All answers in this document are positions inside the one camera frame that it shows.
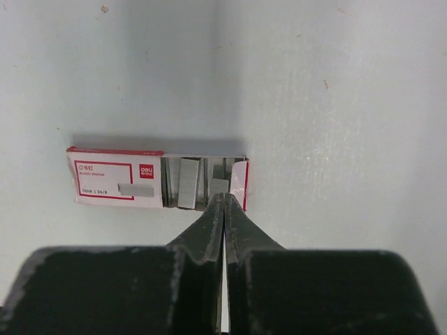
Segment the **long grey staple strip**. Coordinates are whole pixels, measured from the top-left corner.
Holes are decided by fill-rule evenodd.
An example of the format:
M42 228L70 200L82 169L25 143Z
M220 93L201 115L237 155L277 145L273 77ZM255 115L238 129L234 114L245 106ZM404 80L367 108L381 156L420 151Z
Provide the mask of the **long grey staple strip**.
M182 158L180 160L178 207L195 209L200 174L199 158Z

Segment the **red white staple box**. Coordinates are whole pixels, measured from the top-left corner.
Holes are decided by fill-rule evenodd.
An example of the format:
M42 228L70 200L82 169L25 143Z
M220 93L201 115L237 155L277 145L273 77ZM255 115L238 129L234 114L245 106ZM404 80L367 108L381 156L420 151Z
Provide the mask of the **red white staple box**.
M246 207L249 159L244 156L200 156L164 151L82 149L66 151L79 204L148 209L178 208L182 158L199 158L200 174L195 210L208 205L211 179L229 180L228 193Z

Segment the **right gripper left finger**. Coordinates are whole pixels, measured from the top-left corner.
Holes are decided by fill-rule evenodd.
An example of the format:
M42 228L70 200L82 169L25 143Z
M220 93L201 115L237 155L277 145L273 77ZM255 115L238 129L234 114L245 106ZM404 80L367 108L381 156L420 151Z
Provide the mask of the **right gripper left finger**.
M164 246L54 246L23 263L2 334L219 334L223 194Z

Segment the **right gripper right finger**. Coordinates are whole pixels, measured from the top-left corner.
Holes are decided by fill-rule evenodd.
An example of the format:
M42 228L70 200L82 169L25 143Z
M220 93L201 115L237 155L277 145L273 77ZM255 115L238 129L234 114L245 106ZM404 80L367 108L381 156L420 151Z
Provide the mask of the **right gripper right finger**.
M412 268L381 250L288 250L235 196L224 230L232 334L437 334Z

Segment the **short grey staple strip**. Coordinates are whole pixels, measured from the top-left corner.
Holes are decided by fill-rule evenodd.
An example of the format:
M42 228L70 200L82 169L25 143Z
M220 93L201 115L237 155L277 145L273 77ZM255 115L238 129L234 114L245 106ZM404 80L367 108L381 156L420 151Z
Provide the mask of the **short grey staple strip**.
M212 199L216 194L227 193L229 190L229 180L211 179L209 185L209 198Z

